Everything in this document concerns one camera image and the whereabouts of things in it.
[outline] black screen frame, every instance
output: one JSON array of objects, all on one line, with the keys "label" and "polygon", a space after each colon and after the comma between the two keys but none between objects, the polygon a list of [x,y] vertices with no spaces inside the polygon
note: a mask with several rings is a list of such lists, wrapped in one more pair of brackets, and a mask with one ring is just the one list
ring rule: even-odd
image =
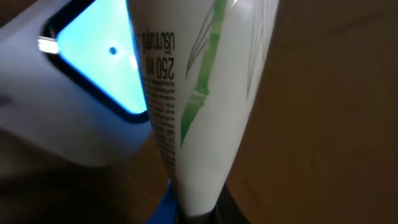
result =
[{"label": "black screen frame", "polygon": [[[72,0],[61,8],[56,14],[48,19],[43,25],[40,36],[55,40],[58,34],[63,30],[71,21],[80,15],[88,6],[95,0]],[[43,52],[48,60],[69,79],[79,85],[82,89],[88,92],[92,97],[97,99],[100,103],[105,105],[113,113],[129,123],[145,123],[149,120],[148,111],[140,114],[131,114],[126,111],[122,106],[110,98],[106,93],[100,90],[95,84],[90,82],[79,71],[71,67],[64,61],[60,54],[50,54]]]}]

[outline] white device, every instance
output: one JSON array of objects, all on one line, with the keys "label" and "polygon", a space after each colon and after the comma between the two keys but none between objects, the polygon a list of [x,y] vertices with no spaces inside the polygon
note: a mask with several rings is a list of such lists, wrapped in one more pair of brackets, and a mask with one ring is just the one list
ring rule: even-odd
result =
[{"label": "white device", "polygon": [[150,124],[125,0],[39,0],[0,28],[0,129],[84,166],[139,150]]}]

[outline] blue dot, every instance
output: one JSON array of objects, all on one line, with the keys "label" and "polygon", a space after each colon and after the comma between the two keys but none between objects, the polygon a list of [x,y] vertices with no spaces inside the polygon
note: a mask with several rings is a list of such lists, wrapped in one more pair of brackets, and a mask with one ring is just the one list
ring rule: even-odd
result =
[{"label": "blue dot", "polygon": [[116,49],[116,47],[111,47],[111,48],[109,49],[109,52],[110,52],[112,55],[116,55],[117,52],[118,52],[118,50]]}]

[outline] brown background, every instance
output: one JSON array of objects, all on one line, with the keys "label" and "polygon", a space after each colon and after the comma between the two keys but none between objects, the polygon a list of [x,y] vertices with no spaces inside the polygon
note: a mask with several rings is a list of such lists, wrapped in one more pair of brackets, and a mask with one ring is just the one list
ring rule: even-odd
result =
[{"label": "brown background", "polygon": [[[0,0],[0,23],[27,2]],[[397,25],[395,0],[281,0],[228,178],[252,223],[398,223]],[[0,218],[9,223],[143,223],[167,179],[152,138],[136,157],[99,170],[6,133],[0,156]],[[40,212],[10,209],[29,205]]]}]

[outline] blue screen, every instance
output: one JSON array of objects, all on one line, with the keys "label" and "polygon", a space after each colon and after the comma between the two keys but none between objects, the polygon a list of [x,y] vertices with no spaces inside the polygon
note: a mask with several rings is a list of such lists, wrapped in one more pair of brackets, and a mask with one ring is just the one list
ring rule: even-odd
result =
[{"label": "blue screen", "polygon": [[147,110],[126,0],[96,0],[57,36],[60,56],[131,114]]}]

